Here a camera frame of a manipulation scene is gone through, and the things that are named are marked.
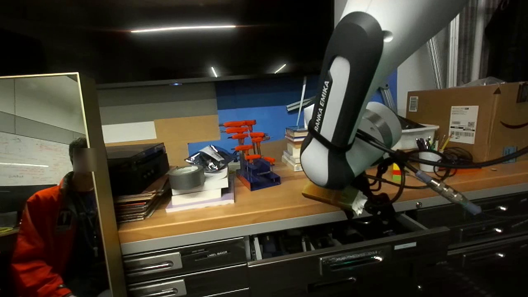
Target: ceiling light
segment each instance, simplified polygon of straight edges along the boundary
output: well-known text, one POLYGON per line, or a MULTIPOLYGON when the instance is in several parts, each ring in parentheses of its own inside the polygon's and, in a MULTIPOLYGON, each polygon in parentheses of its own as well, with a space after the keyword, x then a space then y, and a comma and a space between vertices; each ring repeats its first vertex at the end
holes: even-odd
POLYGON ((214 71, 214 67, 211 67, 211 70, 213 70, 214 77, 218 77, 218 75, 216 74, 216 71, 214 71))
POLYGON ((21 164, 21 163, 3 163, 3 162, 0 162, 0 165, 32 166, 32 167, 49 167, 48 165, 21 164))
POLYGON ((163 28, 154 28, 154 29, 132 30, 131 33, 147 33, 147 32, 193 30, 193 29, 230 29, 230 28, 236 28, 236 27, 237 26, 235 25, 163 27, 163 28))
POLYGON ((275 70, 275 73, 279 72, 282 68, 284 68, 284 66, 286 66, 286 64, 282 65, 279 69, 275 70))

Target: duct tape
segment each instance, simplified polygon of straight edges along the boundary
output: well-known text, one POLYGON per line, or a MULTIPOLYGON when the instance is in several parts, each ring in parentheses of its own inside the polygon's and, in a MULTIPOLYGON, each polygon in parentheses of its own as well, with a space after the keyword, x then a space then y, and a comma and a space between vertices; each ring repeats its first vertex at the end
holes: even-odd
POLYGON ((191 165, 176 167, 168 173, 171 188, 175 190, 188 190, 199 187, 205 182, 203 167, 191 165))

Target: white storage bin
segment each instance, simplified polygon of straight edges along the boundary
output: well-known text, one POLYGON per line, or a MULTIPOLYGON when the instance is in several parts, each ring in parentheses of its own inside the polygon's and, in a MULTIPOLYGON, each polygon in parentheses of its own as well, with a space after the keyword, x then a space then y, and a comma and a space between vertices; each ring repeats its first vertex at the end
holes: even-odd
POLYGON ((416 150, 418 145, 416 144, 416 138, 427 139, 429 136, 433 138, 435 136, 435 131, 440 128, 437 125, 427 125, 424 128, 416 129, 406 129, 402 130, 401 138, 395 146, 392 147, 393 150, 416 150))

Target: stack of books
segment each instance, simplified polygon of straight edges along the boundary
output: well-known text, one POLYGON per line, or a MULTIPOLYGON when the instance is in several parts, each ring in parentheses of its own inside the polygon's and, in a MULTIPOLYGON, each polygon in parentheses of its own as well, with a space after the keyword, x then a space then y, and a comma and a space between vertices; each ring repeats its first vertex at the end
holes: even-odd
POLYGON ((114 197, 117 222, 138 221, 150 217, 156 208, 166 201, 164 197, 167 197, 165 194, 169 193, 170 188, 168 176, 164 175, 140 194, 114 197))
POLYGON ((305 127, 291 126, 286 128, 286 150, 282 154, 282 162, 293 171, 302 171, 300 165, 300 147, 304 138, 308 135, 305 127))
POLYGON ((206 173, 203 185, 188 190, 172 189, 172 199, 165 210, 175 212, 234 203, 234 175, 228 168, 206 173))

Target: orange jacket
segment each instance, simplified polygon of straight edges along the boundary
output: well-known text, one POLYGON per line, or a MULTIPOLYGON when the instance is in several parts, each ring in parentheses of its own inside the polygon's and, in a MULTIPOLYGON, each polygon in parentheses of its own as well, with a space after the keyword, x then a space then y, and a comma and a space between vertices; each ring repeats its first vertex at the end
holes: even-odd
POLYGON ((11 263, 22 297, 71 294, 61 274, 70 258, 77 223, 65 187, 61 181, 35 193, 26 203, 11 263))

